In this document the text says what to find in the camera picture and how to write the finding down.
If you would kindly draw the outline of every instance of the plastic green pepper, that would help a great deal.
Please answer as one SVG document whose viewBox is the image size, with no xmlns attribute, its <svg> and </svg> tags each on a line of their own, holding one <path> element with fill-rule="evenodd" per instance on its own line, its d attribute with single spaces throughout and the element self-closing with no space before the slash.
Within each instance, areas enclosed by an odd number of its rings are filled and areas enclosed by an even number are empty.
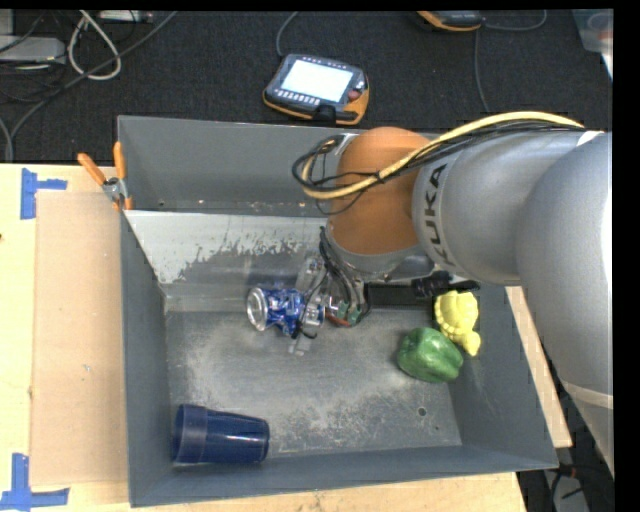
<svg viewBox="0 0 640 512">
<path fill-rule="evenodd" d="M 402 340 L 398 366 L 416 379 L 447 382 L 455 379 L 464 359 L 444 334 L 431 327 L 417 327 Z"/>
</svg>

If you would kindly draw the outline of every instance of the yellow cable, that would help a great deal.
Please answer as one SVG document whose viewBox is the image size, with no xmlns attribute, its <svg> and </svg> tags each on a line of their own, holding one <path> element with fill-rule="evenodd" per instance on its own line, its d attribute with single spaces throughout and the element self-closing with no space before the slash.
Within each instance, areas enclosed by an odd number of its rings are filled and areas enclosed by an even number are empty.
<svg viewBox="0 0 640 512">
<path fill-rule="evenodd" d="M 416 11 L 420 16 L 422 16 L 425 20 L 431 23 L 434 27 L 440 28 L 442 30 L 449 30 L 451 32 L 471 32 L 472 30 L 478 30 L 482 25 L 471 25 L 469 27 L 456 27 L 453 25 L 445 25 L 442 23 L 437 16 L 431 14 L 430 11 Z"/>
<path fill-rule="evenodd" d="M 485 117 L 483 119 L 479 119 L 477 121 L 472 121 L 470 123 L 462 125 L 458 128 L 454 128 L 453 130 L 445 133 L 444 135 L 441 135 L 437 139 L 431 140 L 424 146 L 410 152 L 407 156 L 398 160 L 397 162 L 394 162 L 388 167 L 385 167 L 380 172 L 377 172 L 375 174 L 372 173 L 372 176 L 370 178 L 365 178 L 363 180 L 358 181 L 357 183 L 353 183 L 347 187 L 340 188 L 337 190 L 320 191 L 320 190 L 314 190 L 306 186 L 303 186 L 302 190 L 309 197 L 313 197 L 315 199 L 325 200 L 325 201 L 329 199 L 337 199 L 340 197 L 345 197 L 345 196 L 354 194 L 356 192 L 360 192 L 361 190 L 367 187 L 370 187 L 371 185 L 374 185 L 376 183 L 379 183 L 380 181 L 384 181 L 389 176 L 391 176 L 392 174 L 395 174 L 400 169 L 402 169 L 402 167 L 404 167 L 407 164 L 407 162 L 409 162 L 416 155 L 420 153 L 423 153 L 426 155 L 431 151 L 433 151 L 434 149 L 436 149 L 438 146 L 440 146 L 440 144 L 442 144 L 443 142 L 451 140 L 455 137 L 460 137 L 461 135 L 465 135 L 474 130 L 484 128 L 486 126 L 491 126 L 492 124 L 498 124 L 505 121 L 513 121 L 513 120 L 548 121 L 551 123 L 564 124 L 568 126 L 574 126 L 577 128 L 584 128 L 583 125 L 581 125 L 576 121 L 573 121 L 572 119 L 569 119 L 563 116 L 558 116 L 555 114 L 547 114 L 545 112 L 508 112 L 506 114 L 496 114 L 494 116 Z M 307 181 L 309 174 L 311 173 L 312 164 L 313 164 L 313 158 L 309 157 L 306 160 L 304 166 L 302 167 L 302 172 L 300 177 L 302 178 L 303 181 Z"/>
</svg>

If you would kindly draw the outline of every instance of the wooden table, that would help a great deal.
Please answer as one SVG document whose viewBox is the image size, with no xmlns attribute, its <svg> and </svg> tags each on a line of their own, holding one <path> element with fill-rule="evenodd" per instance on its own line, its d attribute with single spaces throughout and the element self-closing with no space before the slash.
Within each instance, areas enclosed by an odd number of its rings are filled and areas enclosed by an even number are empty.
<svg viewBox="0 0 640 512">
<path fill-rule="evenodd" d="M 67 181 L 20 220 L 21 172 Z M 113 168 L 102 168 L 114 176 Z M 117 213 L 80 166 L 0 165 L 0 490 L 14 452 L 33 491 L 70 487 L 52 510 L 130 510 Z M 571 437 L 520 288 L 514 317 L 554 445 Z M 150 507 L 173 511 L 524 511 L 514 473 Z"/>
</svg>

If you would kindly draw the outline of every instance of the yellow toy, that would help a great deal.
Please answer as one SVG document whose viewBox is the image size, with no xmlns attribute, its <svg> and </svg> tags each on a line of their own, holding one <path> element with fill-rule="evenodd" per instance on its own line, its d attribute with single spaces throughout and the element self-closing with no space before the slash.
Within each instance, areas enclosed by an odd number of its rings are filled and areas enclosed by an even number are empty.
<svg viewBox="0 0 640 512">
<path fill-rule="evenodd" d="M 478 301 L 473 293 L 451 290 L 439 295 L 434 313 L 442 334 L 461 345 L 470 356 L 478 353 L 482 340 L 473 330 L 478 319 Z"/>
</svg>

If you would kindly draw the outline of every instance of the blue cup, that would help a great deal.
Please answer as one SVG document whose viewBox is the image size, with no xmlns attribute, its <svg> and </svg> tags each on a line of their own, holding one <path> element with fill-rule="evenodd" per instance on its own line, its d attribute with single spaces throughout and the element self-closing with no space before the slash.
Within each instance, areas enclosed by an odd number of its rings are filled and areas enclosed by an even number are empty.
<svg viewBox="0 0 640 512">
<path fill-rule="evenodd" d="M 260 418 L 182 404 L 176 413 L 174 462 L 262 462 L 269 451 L 269 424 Z"/>
</svg>

